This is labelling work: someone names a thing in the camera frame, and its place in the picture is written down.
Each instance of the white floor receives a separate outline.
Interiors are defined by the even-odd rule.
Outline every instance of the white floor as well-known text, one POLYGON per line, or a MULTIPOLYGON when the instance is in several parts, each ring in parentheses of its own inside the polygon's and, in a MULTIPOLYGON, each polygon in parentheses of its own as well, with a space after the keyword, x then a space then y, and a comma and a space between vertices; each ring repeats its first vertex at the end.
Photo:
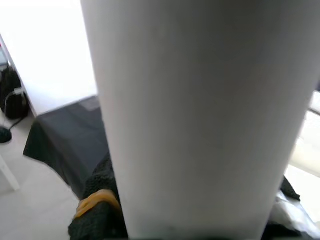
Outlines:
POLYGON ((23 156, 32 122, 32 117, 25 119, 12 130, 12 141, 0 145, 1 156, 20 184, 14 192, 0 172, 0 239, 67 240, 79 201, 49 167, 23 156))

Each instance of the orange band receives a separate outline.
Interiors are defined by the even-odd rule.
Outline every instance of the orange band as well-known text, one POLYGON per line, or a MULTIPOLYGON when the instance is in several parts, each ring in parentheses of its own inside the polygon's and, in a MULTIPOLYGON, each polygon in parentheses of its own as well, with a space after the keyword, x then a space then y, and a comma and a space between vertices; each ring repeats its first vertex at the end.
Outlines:
POLYGON ((79 202, 79 206, 76 209, 76 214, 74 218, 81 217, 83 214, 85 214, 90 209, 94 208, 100 202, 109 203, 113 208, 115 208, 121 213, 121 206, 115 194, 111 190, 101 189, 91 194, 88 198, 79 202))

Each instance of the black object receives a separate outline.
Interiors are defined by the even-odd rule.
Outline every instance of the black object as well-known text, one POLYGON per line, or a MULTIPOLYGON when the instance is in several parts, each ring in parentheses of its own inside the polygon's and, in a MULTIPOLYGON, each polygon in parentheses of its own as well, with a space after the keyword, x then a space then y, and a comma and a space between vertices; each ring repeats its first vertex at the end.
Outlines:
POLYGON ((12 120, 28 115, 29 105, 24 93, 8 97, 15 89, 20 88, 21 82, 17 72, 12 67, 7 66, 1 72, 0 77, 0 107, 5 116, 12 120))
POLYGON ((12 133, 8 128, 0 126, 0 144, 5 144, 10 142, 12 139, 12 133))
POLYGON ((81 198, 86 180, 109 154, 97 97, 38 116, 23 154, 54 169, 81 198))
MULTIPOLYGON (((99 163, 85 184, 81 200, 101 189, 112 190, 120 202, 110 154, 99 163)), ((83 216, 72 221, 68 229, 70 240, 104 240, 128 238, 125 220, 109 203, 100 202, 83 216)))

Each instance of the black bag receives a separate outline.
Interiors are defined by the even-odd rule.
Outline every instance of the black bag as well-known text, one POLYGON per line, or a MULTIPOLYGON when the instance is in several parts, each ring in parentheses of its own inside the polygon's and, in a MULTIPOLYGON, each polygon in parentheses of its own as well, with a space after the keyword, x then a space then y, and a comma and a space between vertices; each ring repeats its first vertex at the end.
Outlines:
POLYGON ((8 119, 20 119, 28 115, 29 104, 26 95, 24 93, 12 94, 15 89, 20 88, 21 82, 17 72, 7 66, 0 76, 0 107, 8 119))

